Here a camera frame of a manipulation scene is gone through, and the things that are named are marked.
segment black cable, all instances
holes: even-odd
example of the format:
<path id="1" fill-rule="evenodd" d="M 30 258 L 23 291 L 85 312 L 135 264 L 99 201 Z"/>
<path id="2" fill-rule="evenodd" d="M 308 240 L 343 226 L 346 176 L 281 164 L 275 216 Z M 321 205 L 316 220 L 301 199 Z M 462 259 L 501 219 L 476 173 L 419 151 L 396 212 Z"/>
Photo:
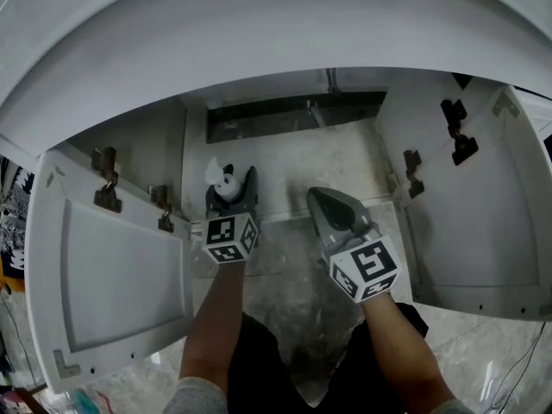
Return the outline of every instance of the black cable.
<path id="1" fill-rule="evenodd" d="M 510 370 L 508 371 L 508 373 L 506 373 L 506 376 L 502 379 L 502 381 L 500 382 L 500 385 L 499 385 L 499 388 L 497 389 L 497 391 L 495 392 L 494 394 L 494 397 L 496 397 L 499 392 L 500 392 L 500 388 L 502 388 L 502 385 L 506 382 L 506 379 L 508 378 L 508 376 L 510 375 L 510 373 L 514 370 L 514 368 L 518 365 L 518 363 L 520 363 L 526 356 L 527 354 L 529 355 L 529 359 L 527 360 L 527 364 L 525 365 L 525 368 L 524 370 L 522 371 L 521 375 L 519 376 L 519 379 L 517 379 L 517 382 L 516 384 L 513 386 L 513 388 L 508 392 L 508 395 L 504 396 L 503 398 L 501 398 L 500 400 L 498 401 L 493 401 L 491 403 L 491 407 L 486 410 L 486 412 L 488 412 L 489 410 L 491 409 L 494 409 L 496 408 L 496 405 L 499 404 L 500 402 L 502 402 L 502 400 L 505 399 L 505 402 L 504 404 L 502 405 L 502 408 L 500 408 L 499 410 L 499 414 L 502 414 L 504 412 L 504 409 L 506 408 L 506 406 L 508 405 L 508 402 L 510 401 L 510 398 L 511 398 L 511 395 L 514 393 L 514 391 L 516 390 L 516 388 L 518 387 L 519 385 L 519 382 L 521 381 L 521 379 L 525 376 L 525 373 L 527 372 L 527 369 L 529 368 L 529 364 L 531 363 L 531 358 L 533 357 L 533 354 L 535 353 L 535 350 L 536 350 L 536 345 L 538 344 L 538 341 L 541 339 L 541 336 L 543 335 L 543 331 L 544 331 L 544 326 L 546 325 L 546 322 L 543 322 L 543 325 L 541 326 L 541 329 L 538 333 L 538 335 L 536 336 L 535 340 L 531 343 L 531 345 L 529 346 L 529 349 L 525 352 L 525 354 L 519 359 L 516 361 L 516 363 L 513 364 L 513 366 L 510 368 Z"/>
<path id="2" fill-rule="evenodd" d="M 36 386 L 35 375 L 33 374 L 33 368 L 31 367 L 31 362 L 28 359 L 27 350 L 25 349 L 25 347 L 23 345 L 23 342 L 21 340 L 21 337 L 19 336 L 19 330 L 17 329 L 16 320 L 14 319 L 14 317 L 11 314 L 11 311 L 9 310 L 8 305 L 6 304 L 6 301 L 4 300 L 4 298 L 2 296 L 2 291 L 1 290 L 0 290 L 0 298 L 2 298 L 3 306 L 6 307 L 6 310 L 8 311 L 9 317 L 11 317 L 11 320 L 14 323 L 14 327 L 16 327 L 17 340 L 19 341 L 19 343 L 21 343 L 21 347 L 23 348 L 23 353 L 25 353 L 25 359 L 27 359 L 28 370 L 31 372 L 31 377 L 33 378 L 34 386 Z"/>

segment floor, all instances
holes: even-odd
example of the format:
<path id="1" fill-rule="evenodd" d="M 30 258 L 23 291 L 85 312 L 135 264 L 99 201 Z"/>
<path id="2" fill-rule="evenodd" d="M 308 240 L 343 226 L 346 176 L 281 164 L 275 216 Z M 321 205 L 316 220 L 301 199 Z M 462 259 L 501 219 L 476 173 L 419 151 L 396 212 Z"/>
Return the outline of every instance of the floor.
<path id="1" fill-rule="evenodd" d="M 231 163 L 237 179 L 245 178 L 254 161 L 259 174 L 256 211 L 263 217 L 279 215 L 283 210 L 306 210 L 306 192 L 313 185 L 334 189 L 346 185 L 347 194 L 360 201 L 389 198 L 386 154 L 373 118 L 211 144 L 207 144 L 205 124 L 204 105 L 189 107 L 181 205 L 191 222 L 204 220 L 205 184 L 197 181 L 204 179 L 213 156 L 221 166 Z"/>
<path id="2" fill-rule="evenodd" d="M 392 237 L 399 255 L 404 258 L 392 206 L 381 205 L 370 211 L 382 233 Z M 305 399 L 315 404 L 323 395 L 353 327 L 362 321 L 361 313 L 318 263 L 317 242 L 310 219 L 271 223 L 262 230 L 260 246 L 246 271 L 244 309 L 277 336 L 282 359 L 289 366 L 292 378 Z M 193 247 L 193 259 L 197 308 L 216 269 L 204 257 L 198 244 Z M 24 296 L 8 297 L 5 292 L 2 295 L 28 352 L 34 378 L 42 382 Z M 392 295 L 398 302 L 411 302 L 406 272 Z M 474 412 L 492 412 L 492 401 L 500 400 L 519 379 L 530 357 L 524 354 L 542 325 L 462 314 L 421 304 L 415 306 L 430 326 L 426 340 L 453 393 Z M 25 354 L 3 305 L 0 306 L 0 330 L 16 368 L 15 383 L 31 386 Z M 552 329 L 546 325 L 530 366 L 504 413 L 526 412 L 546 390 L 552 378 L 551 344 Z M 89 384 L 82 391 L 102 413 L 109 411 L 101 395 L 110 401 L 111 410 L 116 414 L 160 412 L 173 393 L 183 345 L 184 341 L 177 342 L 132 367 Z M 524 359 L 497 393 L 501 380 L 522 357 Z M 76 412 L 63 394 L 54 396 L 46 390 L 41 394 L 41 401 L 51 412 Z"/>

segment marble floor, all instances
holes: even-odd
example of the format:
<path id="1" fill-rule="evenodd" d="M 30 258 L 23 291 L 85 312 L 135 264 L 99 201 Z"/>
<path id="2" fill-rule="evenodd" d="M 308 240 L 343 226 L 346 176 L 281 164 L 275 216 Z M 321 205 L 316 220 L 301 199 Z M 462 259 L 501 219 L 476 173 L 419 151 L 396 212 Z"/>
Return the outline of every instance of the marble floor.
<path id="1" fill-rule="evenodd" d="M 382 233 L 389 234 L 404 259 L 397 220 L 391 205 L 372 208 Z M 194 244 L 193 291 L 196 309 L 209 290 L 216 268 Z M 362 321 L 353 304 L 324 273 L 318 263 L 317 242 L 310 219 L 263 226 L 260 246 L 249 262 L 244 283 L 244 310 L 262 321 L 278 338 L 282 359 L 310 403 L 323 396 L 328 377 L 347 345 L 356 324 Z M 407 272 L 392 291 L 397 302 L 411 303 Z M 28 352 L 36 382 L 43 381 L 36 360 L 22 295 L 3 297 L 13 315 L 22 343 Z M 476 413 L 498 412 L 500 401 L 521 376 L 530 348 L 542 327 L 528 323 L 440 310 L 415 304 L 430 326 L 427 342 L 434 351 L 442 374 L 453 393 Z M 33 379 L 14 324 L 0 305 L 0 330 L 16 373 L 17 385 L 31 386 Z M 80 391 L 85 392 L 102 413 L 161 412 L 176 383 L 184 341 L 165 348 L 142 362 L 102 378 Z M 547 324 L 536 345 L 530 365 L 511 395 L 504 413 L 527 412 L 549 389 L 552 379 L 552 329 Z M 523 358 L 505 380 L 510 368 Z M 40 395 L 51 412 L 76 412 L 67 395 Z"/>

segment gray sleeve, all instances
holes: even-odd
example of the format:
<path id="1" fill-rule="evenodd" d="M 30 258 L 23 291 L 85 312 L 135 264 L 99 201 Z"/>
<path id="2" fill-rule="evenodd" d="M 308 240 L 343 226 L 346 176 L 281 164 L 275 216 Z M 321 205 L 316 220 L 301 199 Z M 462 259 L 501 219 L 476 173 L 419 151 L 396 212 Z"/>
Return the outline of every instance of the gray sleeve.
<path id="1" fill-rule="evenodd" d="M 208 380 L 184 377 L 163 414 L 228 414 L 226 396 Z"/>
<path id="2" fill-rule="evenodd" d="M 430 414 L 474 414 L 460 400 L 453 398 L 437 406 Z"/>

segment dark slot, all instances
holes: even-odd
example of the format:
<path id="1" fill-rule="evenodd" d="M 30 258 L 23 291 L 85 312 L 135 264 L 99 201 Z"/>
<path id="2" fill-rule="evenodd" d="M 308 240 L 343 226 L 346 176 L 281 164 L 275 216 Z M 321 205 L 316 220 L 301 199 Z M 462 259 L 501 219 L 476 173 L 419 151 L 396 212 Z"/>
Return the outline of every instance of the dark slot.
<path id="1" fill-rule="evenodd" d="M 324 126 L 373 118 L 386 92 L 337 92 L 282 97 L 207 111 L 207 142 L 276 135 L 320 127 L 310 107 L 318 110 Z"/>

